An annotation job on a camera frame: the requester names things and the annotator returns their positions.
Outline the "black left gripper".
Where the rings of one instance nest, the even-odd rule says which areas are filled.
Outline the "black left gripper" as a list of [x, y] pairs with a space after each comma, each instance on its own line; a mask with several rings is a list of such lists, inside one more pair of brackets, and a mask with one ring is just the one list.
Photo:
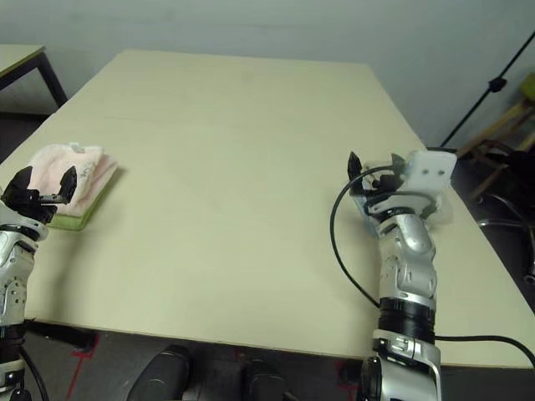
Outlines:
[[[28, 189], [33, 167], [26, 166], [18, 171], [8, 184], [8, 194], [2, 195], [2, 202], [21, 216], [36, 221], [51, 221], [58, 207], [53, 195], [40, 196]], [[77, 188], [78, 176], [75, 166], [71, 166], [62, 176], [58, 193], [59, 203], [67, 205]]]

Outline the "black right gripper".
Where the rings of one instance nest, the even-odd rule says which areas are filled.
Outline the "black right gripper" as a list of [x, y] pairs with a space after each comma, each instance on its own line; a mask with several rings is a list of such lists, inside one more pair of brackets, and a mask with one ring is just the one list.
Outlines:
[[[402, 174], [405, 159], [391, 154], [392, 171]], [[362, 173], [360, 158], [351, 152], [348, 158], [349, 181], [356, 180]], [[350, 196], [361, 211], [370, 217], [391, 217], [412, 214], [429, 217], [435, 212], [435, 197], [421, 190], [402, 189], [403, 181], [394, 174], [365, 177], [350, 189]]]

